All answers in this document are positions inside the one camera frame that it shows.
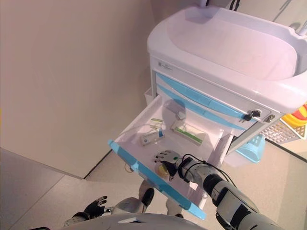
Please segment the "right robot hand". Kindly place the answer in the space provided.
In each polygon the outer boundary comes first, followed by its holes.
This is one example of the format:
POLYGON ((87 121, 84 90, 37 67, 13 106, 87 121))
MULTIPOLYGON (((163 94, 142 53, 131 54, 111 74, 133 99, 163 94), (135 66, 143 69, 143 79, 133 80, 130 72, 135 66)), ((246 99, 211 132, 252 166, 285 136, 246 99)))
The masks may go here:
POLYGON ((166 181, 172 181, 177 173, 181 160, 182 157, 173 150, 158 152, 153 158, 156 174, 166 181))

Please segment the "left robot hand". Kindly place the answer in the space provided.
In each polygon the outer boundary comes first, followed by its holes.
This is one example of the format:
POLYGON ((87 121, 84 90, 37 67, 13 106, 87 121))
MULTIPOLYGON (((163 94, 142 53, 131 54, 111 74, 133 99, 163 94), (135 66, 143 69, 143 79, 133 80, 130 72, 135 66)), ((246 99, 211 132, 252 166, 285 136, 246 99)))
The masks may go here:
POLYGON ((104 204, 106 203, 107 196, 99 197, 98 199, 94 200, 90 203, 84 210, 86 214, 89 215, 91 219, 100 217, 104 213, 109 213, 112 210, 112 207, 105 207, 104 204))

